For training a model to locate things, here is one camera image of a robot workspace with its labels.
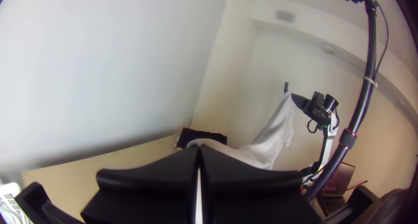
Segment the laptop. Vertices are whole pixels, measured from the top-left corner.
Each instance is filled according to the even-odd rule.
[[[343,195],[350,184],[355,168],[353,165],[341,163],[317,195],[325,216],[331,215],[346,204]]]

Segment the white plastic basket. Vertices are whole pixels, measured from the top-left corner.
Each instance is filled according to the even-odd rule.
[[[14,200],[14,197],[16,197],[21,191],[20,186],[14,182],[6,185],[0,185],[0,209],[3,214],[2,216],[6,219],[4,215],[6,213],[10,217],[15,217],[14,222],[17,224],[32,224]]]

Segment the white towel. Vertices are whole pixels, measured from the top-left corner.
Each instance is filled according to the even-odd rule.
[[[187,147],[191,145],[206,145],[254,167],[272,170],[274,161],[283,146],[290,146],[292,137],[292,98],[290,93],[287,92],[267,125],[259,132],[250,145],[233,149],[215,140],[201,138],[189,142]]]

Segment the beige tabletop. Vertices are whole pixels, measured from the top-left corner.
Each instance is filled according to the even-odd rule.
[[[24,171],[23,184],[40,183],[55,206],[82,220],[80,212],[99,190],[97,171],[144,166],[177,152],[174,144],[175,136],[169,136],[84,160]]]

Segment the lens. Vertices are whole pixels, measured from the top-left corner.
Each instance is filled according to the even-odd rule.
[[[324,103],[322,104],[322,107],[328,110],[329,112],[333,112],[337,106],[338,106],[337,100],[335,100],[335,98],[333,98],[331,95],[327,94],[325,96],[325,100],[324,100]]]

